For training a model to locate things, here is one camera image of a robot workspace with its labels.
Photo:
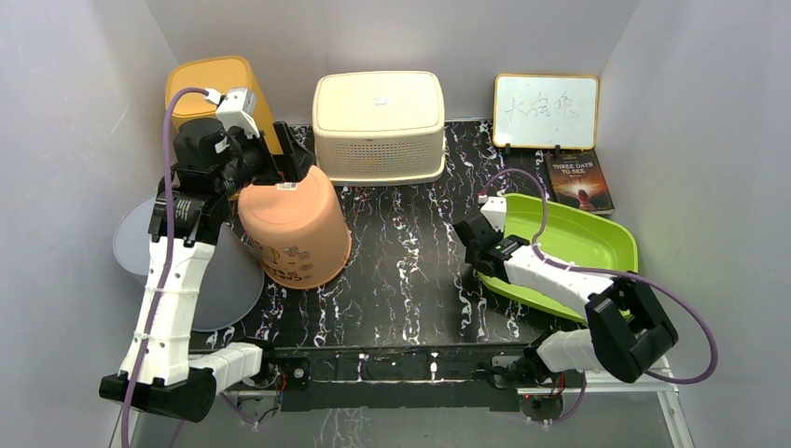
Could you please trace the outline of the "grey and tan bucket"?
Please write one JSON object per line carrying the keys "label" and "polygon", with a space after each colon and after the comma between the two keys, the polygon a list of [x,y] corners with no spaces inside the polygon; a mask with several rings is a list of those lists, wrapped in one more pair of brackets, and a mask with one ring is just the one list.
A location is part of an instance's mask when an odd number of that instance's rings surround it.
{"label": "grey and tan bucket", "polygon": [[[153,196],[138,203],[118,224],[113,241],[116,261],[142,286],[147,280],[147,230],[154,203]],[[209,332],[236,324],[253,309],[264,281],[265,274],[253,251],[230,225],[223,225],[202,279],[192,328]]]}

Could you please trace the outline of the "cream perforated basket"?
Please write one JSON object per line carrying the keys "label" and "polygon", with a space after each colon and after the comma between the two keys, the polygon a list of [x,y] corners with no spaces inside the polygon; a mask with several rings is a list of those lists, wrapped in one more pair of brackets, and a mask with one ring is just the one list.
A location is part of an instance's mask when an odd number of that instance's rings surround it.
{"label": "cream perforated basket", "polygon": [[317,166],[336,186],[431,183],[445,170],[436,75],[371,71],[322,77],[312,101]]}

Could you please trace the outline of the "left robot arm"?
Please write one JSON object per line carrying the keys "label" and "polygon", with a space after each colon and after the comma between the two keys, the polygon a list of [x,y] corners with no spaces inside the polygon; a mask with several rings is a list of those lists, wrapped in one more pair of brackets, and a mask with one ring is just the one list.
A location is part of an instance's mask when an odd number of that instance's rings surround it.
{"label": "left robot arm", "polygon": [[200,357],[189,354],[201,285],[231,214],[230,199],[248,186],[303,180],[313,154],[277,121],[271,153],[262,136],[217,119],[167,128],[165,173],[148,224],[149,264],[138,322],[118,371],[100,382],[103,399],[119,404],[123,424],[133,412],[200,422],[215,397],[247,380],[274,384],[277,361],[253,343],[232,343]]}

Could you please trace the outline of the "green plastic tray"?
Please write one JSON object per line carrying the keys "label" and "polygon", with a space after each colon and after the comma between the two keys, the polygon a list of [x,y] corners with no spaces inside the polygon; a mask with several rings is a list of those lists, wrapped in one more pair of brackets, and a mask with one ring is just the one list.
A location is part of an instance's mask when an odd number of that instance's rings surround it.
{"label": "green plastic tray", "polygon": [[[520,193],[507,193],[504,198],[507,201],[505,234],[532,238],[541,222],[541,200]],[[617,271],[639,270],[638,245],[626,228],[560,203],[548,204],[548,225],[539,242],[545,253],[565,262]],[[479,279],[490,291],[508,299],[578,323],[584,321],[576,310],[537,291],[482,273]]]}

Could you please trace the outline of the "orange paper bucket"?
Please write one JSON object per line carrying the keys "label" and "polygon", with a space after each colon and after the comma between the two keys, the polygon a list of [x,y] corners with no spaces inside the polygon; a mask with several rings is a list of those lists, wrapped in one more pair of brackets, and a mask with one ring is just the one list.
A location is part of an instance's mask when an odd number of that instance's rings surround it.
{"label": "orange paper bucket", "polygon": [[338,195],[316,166],[297,183],[242,189],[238,214],[265,273],[283,287],[320,287],[341,273],[351,255]]}

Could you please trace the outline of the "orange mesh basket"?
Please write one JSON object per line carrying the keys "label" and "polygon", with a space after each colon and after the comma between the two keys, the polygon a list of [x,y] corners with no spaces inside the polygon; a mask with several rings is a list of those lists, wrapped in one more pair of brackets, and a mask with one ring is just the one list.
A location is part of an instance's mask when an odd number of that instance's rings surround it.
{"label": "orange mesh basket", "polygon": [[[253,118],[269,148],[279,149],[277,136],[272,123],[271,113],[263,90],[260,88],[250,63],[241,56],[210,58],[176,67],[169,75],[165,101],[170,102],[174,95],[187,87],[212,88],[223,94],[235,88],[247,88],[256,100],[246,110]],[[171,114],[172,128],[177,131],[184,123],[193,119],[215,117],[215,107],[196,94],[189,94],[179,101]]]}

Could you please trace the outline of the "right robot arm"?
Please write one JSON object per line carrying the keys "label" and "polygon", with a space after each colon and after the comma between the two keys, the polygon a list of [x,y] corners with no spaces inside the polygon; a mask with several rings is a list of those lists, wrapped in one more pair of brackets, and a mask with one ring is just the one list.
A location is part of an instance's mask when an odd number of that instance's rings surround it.
{"label": "right robot arm", "polygon": [[537,255],[536,243],[497,230],[481,212],[452,227],[465,247],[465,262],[476,271],[547,296],[587,325],[547,332],[512,367],[493,372],[548,386],[562,372],[606,371],[631,384],[677,343],[678,333],[654,292],[627,274],[564,267],[558,259]]}

